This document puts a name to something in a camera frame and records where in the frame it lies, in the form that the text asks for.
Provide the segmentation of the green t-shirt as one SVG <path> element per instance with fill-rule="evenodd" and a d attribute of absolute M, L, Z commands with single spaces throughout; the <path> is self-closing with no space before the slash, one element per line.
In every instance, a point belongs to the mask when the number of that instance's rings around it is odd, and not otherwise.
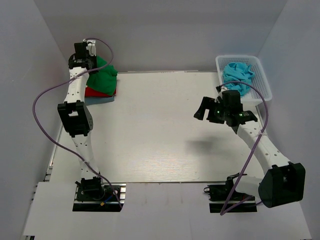
<path fill-rule="evenodd" d="M 97 73 L 89 76 L 86 86 L 95 91 L 111 95 L 117 89 L 118 71 L 113 65 L 108 65 Z"/>

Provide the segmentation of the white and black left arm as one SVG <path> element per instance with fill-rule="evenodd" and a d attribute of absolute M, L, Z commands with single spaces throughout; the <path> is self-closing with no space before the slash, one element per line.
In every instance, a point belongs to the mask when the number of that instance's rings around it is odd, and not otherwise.
<path fill-rule="evenodd" d="M 105 196 L 106 187 L 98 176 L 99 169 L 95 163 L 91 143 L 93 117 L 85 104 L 87 80 L 97 66 L 97 58 L 89 53 L 74 53 L 68 60 L 70 82 L 63 103 L 57 110 L 64 130 L 70 135 L 76 148 L 80 164 L 80 182 L 78 186 L 87 190 L 90 196 L 99 200 Z"/>

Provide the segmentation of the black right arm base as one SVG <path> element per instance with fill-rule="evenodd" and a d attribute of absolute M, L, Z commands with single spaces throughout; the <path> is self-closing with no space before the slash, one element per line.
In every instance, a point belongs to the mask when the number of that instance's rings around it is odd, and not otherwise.
<path fill-rule="evenodd" d="M 224 183 L 210 184 L 207 185 L 203 192 L 209 196 L 209 211 L 210 213 L 219 214 L 227 197 L 228 197 L 228 187 Z M 234 192 L 230 198 L 226 209 L 236 205 L 238 202 L 246 199 L 248 197 L 245 193 Z M 228 213 L 256 213 L 257 205 L 255 197 L 252 197 L 248 201 L 242 203 L 239 206 L 228 211 Z"/>

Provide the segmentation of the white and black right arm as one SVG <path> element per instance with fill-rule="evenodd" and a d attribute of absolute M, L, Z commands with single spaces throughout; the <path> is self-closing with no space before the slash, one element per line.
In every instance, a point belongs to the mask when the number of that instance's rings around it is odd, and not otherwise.
<path fill-rule="evenodd" d="M 208 111 L 206 120 L 209 122 L 231 126 L 253 151 L 264 173 L 263 178 L 236 173 L 228 176 L 223 184 L 208 185 L 204 192 L 210 195 L 211 201 L 240 202 L 251 196 L 273 208 L 303 199 L 306 169 L 301 163 L 291 162 L 275 147 L 261 132 L 258 119 L 250 110 L 244 111 L 239 102 L 228 106 L 214 98 L 204 97 L 194 118 L 203 120 L 205 111 Z"/>

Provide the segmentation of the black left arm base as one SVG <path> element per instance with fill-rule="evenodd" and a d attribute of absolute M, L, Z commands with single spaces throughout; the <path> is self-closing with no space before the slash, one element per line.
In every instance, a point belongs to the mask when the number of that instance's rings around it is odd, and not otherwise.
<path fill-rule="evenodd" d="M 126 198 L 125 183 L 109 185 L 95 177 L 75 184 L 73 212 L 115 213 L 122 210 Z"/>

